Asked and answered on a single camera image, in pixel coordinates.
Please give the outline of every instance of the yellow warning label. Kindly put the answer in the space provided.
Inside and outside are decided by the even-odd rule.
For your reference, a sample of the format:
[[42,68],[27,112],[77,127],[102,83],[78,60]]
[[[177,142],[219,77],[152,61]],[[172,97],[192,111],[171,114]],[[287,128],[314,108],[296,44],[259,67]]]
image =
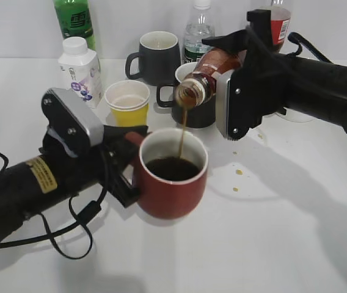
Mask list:
[[51,173],[50,168],[41,157],[35,157],[27,161],[26,164],[31,167],[31,171],[37,179],[44,194],[57,189],[57,181]]

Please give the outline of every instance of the bottle cap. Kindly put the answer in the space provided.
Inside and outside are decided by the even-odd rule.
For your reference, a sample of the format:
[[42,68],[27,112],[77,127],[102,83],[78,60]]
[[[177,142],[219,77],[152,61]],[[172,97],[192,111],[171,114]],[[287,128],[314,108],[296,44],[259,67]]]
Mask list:
[[82,37],[70,37],[62,42],[64,52],[68,55],[83,55],[88,52],[87,41]]
[[194,8],[199,10],[209,9],[211,0],[194,0]]

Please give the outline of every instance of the red ceramic mug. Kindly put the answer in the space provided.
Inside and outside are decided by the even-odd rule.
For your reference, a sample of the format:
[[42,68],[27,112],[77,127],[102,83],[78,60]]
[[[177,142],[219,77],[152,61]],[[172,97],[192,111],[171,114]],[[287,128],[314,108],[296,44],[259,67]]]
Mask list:
[[181,134],[181,129],[168,128],[153,132],[146,138],[135,132],[126,135],[129,141],[140,146],[133,176],[133,184],[141,190],[138,204],[156,218],[176,219],[190,213],[205,191],[208,153],[202,141],[190,132],[184,134],[182,158],[199,168],[197,176],[185,181],[168,181],[146,167],[152,160],[178,156]]

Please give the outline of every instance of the paper cup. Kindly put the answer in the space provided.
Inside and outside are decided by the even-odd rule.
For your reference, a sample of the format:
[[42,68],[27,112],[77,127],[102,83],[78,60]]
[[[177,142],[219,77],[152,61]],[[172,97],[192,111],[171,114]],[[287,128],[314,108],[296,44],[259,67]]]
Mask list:
[[149,110],[149,88],[139,81],[120,81],[104,94],[117,126],[146,125]]

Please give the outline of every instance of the coffee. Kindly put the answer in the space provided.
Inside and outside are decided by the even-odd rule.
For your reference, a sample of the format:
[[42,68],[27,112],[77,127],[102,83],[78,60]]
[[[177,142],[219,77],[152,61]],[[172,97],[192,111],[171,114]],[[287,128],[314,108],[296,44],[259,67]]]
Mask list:
[[181,132],[181,139],[180,139],[180,144],[179,144],[179,155],[178,157],[181,157],[181,154],[183,152],[183,144],[184,144],[184,132],[186,131],[186,126],[187,126],[187,109],[183,107],[183,129]]
[[169,181],[188,180],[200,173],[196,165],[179,157],[155,159],[147,163],[146,167],[157,177]]

